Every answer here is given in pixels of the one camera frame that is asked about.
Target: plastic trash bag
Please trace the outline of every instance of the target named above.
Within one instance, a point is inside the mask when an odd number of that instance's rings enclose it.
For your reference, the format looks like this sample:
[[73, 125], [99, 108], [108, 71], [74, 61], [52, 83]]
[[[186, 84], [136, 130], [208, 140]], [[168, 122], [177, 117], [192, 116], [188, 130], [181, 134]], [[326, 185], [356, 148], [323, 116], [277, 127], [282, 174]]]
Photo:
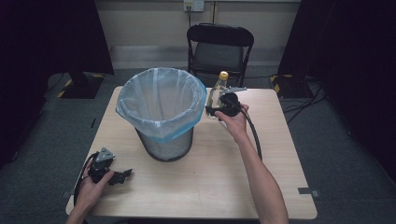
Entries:
[[133, 76], [120, 91], [116, 111], [158, 143], [181, 136], [201, 119], [204, 84], [174, 68], [152, 68]]

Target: wooden table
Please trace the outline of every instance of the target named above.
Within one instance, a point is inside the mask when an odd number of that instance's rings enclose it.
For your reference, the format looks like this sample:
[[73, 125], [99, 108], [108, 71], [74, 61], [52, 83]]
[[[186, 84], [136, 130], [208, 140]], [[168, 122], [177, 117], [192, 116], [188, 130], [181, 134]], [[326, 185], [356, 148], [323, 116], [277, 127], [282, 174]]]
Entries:
[[[106, 147], [116, 156], [110, 168], [133, 168], [134, 176], [122, 185], [107, 186], [92, 216], [258, 218], [238, 146], [217, 120], [203, 114], [184, 158], [156, 161], [134, 127], [115, 112], [120, 90], [114, 90], [89, 155]], [[283, 192], [290, 218], [315, 218], [312, 196], [298, 190], [308, 186], [276, 93], [251, 89], [237, 95], [250, 106], [263, 162]], [[248, 133], [254, 143], [250, 129]], [[73, 196], [66, 213], [72, 209]]]

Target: forearm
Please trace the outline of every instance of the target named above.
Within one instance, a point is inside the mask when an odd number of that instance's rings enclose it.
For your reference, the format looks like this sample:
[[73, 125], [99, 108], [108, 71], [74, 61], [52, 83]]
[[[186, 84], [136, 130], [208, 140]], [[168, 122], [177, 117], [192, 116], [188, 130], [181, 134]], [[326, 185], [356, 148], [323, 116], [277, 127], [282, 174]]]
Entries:
[[257, 155], [247, 134], [235, 138], [247, 170], [251, 195], [261, 223], [288, 223], [282, 192], [274, 177]]
[[89, 208], [75, 207], [69, 215], [66, 224], [81, 224], [88, 215]]

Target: bottle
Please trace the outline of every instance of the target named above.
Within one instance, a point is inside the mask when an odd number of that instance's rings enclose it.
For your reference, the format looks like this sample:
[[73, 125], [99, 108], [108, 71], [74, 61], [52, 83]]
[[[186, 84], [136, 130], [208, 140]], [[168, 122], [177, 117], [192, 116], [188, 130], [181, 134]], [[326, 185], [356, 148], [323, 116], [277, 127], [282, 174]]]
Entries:
[[[211, 108], [219, 108], [222, 107], [222, 102], [220, 101], [220, 96], [222, 95], [220, 93], [220, 91], [222, 89], [226, 89], [227, 88], [227, 79], [228, 79], [228, 73], [227, 72], [220, 72], [219, 74], [219, 79], [216, 82], [215, 87], [213, 87], [210, 90], [209, 93], [209, 97], [207, 98], [207, 102], [206, 102], [206, 107], [211, 107]], [[216, 116], [212, 116], [210, 115], [210, 113], [208, 112], [208, 110], [206, 110], [206, 115], [210, 118], [210, 119], [216, 119]]]

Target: chair backrest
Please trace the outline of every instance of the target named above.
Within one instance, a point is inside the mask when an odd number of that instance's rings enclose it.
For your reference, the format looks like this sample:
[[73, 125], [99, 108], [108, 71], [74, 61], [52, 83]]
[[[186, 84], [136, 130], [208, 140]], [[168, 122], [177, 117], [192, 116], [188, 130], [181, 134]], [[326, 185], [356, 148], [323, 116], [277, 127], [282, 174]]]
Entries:
[[199, 23], [190, 27], [187, 32], [189, 44], [191, 41], [217, 45], [252, 47], [253, 34], [239, 26], [214, 23]]

